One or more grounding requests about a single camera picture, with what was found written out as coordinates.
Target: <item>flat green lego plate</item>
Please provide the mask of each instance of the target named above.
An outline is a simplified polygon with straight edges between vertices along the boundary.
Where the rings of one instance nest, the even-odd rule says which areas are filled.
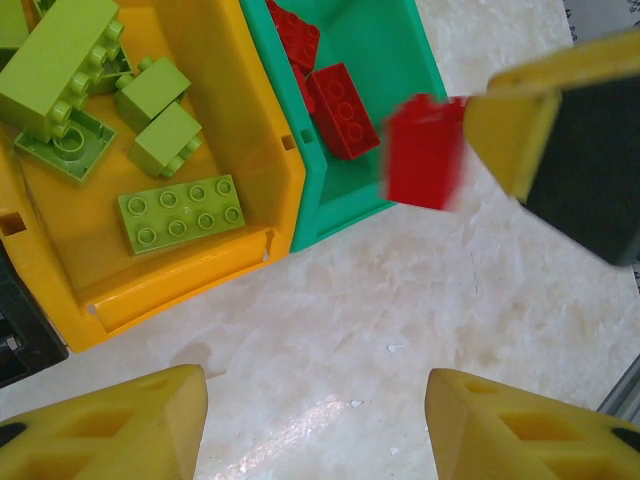
[[[73,110],[69,133],[45,143],[22,132],[14,144],[76,185],[84,185],[116,137],[116,131],[97,118]]]
[[[120,195],[118,207],[134,254],[245,224],[231,175]]]
[[[381,148],[351,162],[333,156],[304,105],[265,0],[240,0],[278,96],[307,177],[292,252],[300,251],[392,203],[381,197]],[[413,94],[446,92],[413,0],[280,0],[320,29],[316,70],[344,62],[382,144],[385,119]]]

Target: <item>lego stud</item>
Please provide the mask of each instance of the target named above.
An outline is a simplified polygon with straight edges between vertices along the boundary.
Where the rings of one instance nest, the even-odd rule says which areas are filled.
[[[138,239],[138,243],[143,247],[149,247],[153,245],[158,238],[156,232],[151,230],[150,228],[141,228],[138,230],[138,234],[136,235]]]
[[[180,151],[180,156],[185,160],[189,158],[202,145],[202,139],[199,136],[193,137],[189,143]]]
[[[181,237],[183,236],[185,233],[187,233],[187,224],[184,223],[182,220],[174,220],[171,223],[169,223],[169,235],[171,235],[172,237]]]
[[[126,75],[122,75],[117,81],[116,81],[116,88],[118,90],[122,90],[124,87],[126,87],[127,85],[129,85],[131,82],[133,82],[133,76],[130,74],[126,74]]]
[[[207,192],[200,185],[194,185],[189,189],[189,198],[194,202],[201,202],[207,197]]]
[[[89,52],[89,63],[94,67],[102,68],[104,62],[107,61],[107,57],[109,56],[109,52],[102,45],[96,45]]]
[[[229,223],[236,223],[240,220],[240,210],[236,207],[229,207],[224,211],[224,218]]]
[[[82,72],[76,72],[69,82],[69,90],[77,95],[82,95],[87,92],[89,82],[91,82],[91,79],[88,75]]]
[[[67,134],[53,139],[53,150],[65,162],[73,162],[84,155],[84,135],[75,127],[69,127]]]
[[[329,83],[329,95],[331,95],[335,99],[340,99],[344,97],[344,87],[337,80],[332,80]]]
[[[131,215],[139,217],[147,211],[147,202],[145,202],[144,198],[133,197],[127,202],[127,210]]]
[[[353,107],[347,102],[342,102],[338,105],[338,115],[340,115],[340,118],[343,120],[351,120],[353,118]]]
[[[357,123],[349,125],[347,133],[352,142],[359,142],[364,137],[364,130],[362,130],[362,127]]]
[[[160,175],[163,176],[164,178],[171,178],[173,177],[173,174],[176,173],[183,164],[184,164],[184,158],[182,158],[180,155],[176,155],[171,159],[169,163],[167,163],[167,165],[164,167],[162,172],[160,172]]]
[[[164,208],[173,208],[178,203],[178,197],[173,192],[162,192],[160,194],[160,205]]]
[[[226,197],[232,191],[233,191],[233,187],[231,186],[231,182],[229,182],[228,180],[220,180],[216,184],[216,192],[218,192],[218,195],[222,195],[223,197]]]
[[[58,100],[49,112],[49,118],[53,123],[63,125],[69,120],[71,115],[71,105],[62,100]]]
[[[149,68],[151,65],[153,65],[153,58],[151,57],[144,57],[140,63],[138,64],[138,70],[140,70],[141,72],[144,72],[147,68]]]
[[[120,37],[124,32],[124,25],[118,20],[112,20],[107,29],[104,31],[104,36],[112,42],[120,42]]]
[[[200,214],[200,216],[198,216],[197,223],[198,227],[200,227],[202,230],[209,230],[210,228],[213,228],[216,221],[214,220],[213,215],[202,213]]]

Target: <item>lego duplo brick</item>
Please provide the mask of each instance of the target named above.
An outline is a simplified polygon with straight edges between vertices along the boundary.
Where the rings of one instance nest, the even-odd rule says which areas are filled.
[[[45,143],[23,132],[14,143],[65,179],[82,186],[104,158],[116,132],[80,110],[74,110],[69,120],[71,125],[62,138]]]
[[[120,195],[134,254],[244,226],[231,175]]]
[[[118,10],[111,0],[57,0],[0,72],[0,120],[43,142],[63,137],[120,49]]]
[[[387,198],[442,210],[459,186],[464,98],[438,103],[419,94],[388,122]]]
[[[40,18],[44,17],[51,9],[56,0],[33,0],[33,5]],[[133,67],[129,63],[127,54],[120,48],[116,57],[104,62],[104,75],[98,83],[91,83],[87,93],[92,95],[103,95],[117,92],[116,82],[123,75],[133,75]]]
[[[0,70],[29,36],[21,0],[0,0]]]
[[[267,7],[289,62],[298,65],[302,73],[308,75],[316,64],[320,30],[301,20],[295,13],[279,7],[272,0],[267,1]]]
[[[313,72],[307,88],[315,101],[313,120],[335,156],[354,160],[380,145],[344,63]]]
[[[147,57],[137,77],[123,75],[116,83],[118,115],[137,133],[144,130],[172,102],[179,102],[191,86],[168,58],[154,62]]]
[[[151,177],[169,178],[202,145],[202,126],[178,103],[172,103],[138,135],[129,159]]]

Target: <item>plastic storage bin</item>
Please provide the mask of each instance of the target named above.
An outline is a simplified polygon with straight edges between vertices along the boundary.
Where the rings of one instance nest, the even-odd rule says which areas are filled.
[[[302,250],[391,203],[380,194],[380,149],[352,161],[323,145],[305,108],[265,0],[240,0],[307,168],[292,251]],[[316,69],[344,62],[380,135],[394,108],[418,92],[446,98],[413,0],[279,0],[320,29]]]
[[[118,136],[84,188],[13,149],[15,132],[0,132],[0,239],[76,352],[287,255],[305,177],[237,1],[120,4],[122,44],[132,63],[168,56],[192,82],[183,106],[202,124],[205,140],[195,155],[170,180],[146,176],[127,158],[135,133],[117,116],[111,95],[89,101],[88,112]],[[245,227],[131,254],[118,195],[227,173]]]

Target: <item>black object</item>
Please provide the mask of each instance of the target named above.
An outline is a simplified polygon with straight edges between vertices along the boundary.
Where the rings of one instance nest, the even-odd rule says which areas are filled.
[[[622,440],[624,443],[633,448],[636,452],[640,453],[640,433],[628,428],[614,428],[611,430],[616,437]]]
[[[640,77],[562,92],[525,207],[613,265],[640,255]]]
[[[0,448],[16,438],[27,429],[24,423],[8,423],[0,425]]]
[[[0,245],[0,388],[68,356]]]

